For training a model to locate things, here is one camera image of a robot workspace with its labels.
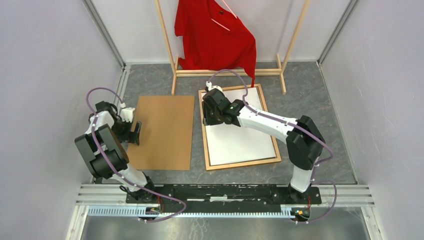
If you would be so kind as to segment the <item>brown fibreboard backing board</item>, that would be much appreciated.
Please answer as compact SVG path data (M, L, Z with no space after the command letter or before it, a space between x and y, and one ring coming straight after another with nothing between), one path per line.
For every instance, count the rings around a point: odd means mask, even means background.
M139 145L127 155L137 170L188 171L191 165L195 97L140 96L135 121L141 122Z

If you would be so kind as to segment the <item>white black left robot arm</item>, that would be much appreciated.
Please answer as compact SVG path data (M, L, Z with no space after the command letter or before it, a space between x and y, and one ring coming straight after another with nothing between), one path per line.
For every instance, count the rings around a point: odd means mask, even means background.
M110 102L95 104L88 130L74 140L89 172L97 179L120 182L120 190L135 201L153 203L157 190L150 177L131 164L123 143L140 144L141 122L134 122L135 108Z

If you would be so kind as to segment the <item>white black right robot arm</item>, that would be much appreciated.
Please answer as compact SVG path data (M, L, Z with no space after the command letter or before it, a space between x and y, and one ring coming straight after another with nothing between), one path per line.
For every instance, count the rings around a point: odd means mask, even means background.
M327 147L310 117L287 118L260 110L245 99L230 101L216 87L205 90L201 103L205 126L233 125L257 130L282 141L294 166L288 185L289 199L302 204L309 198L315 164Z

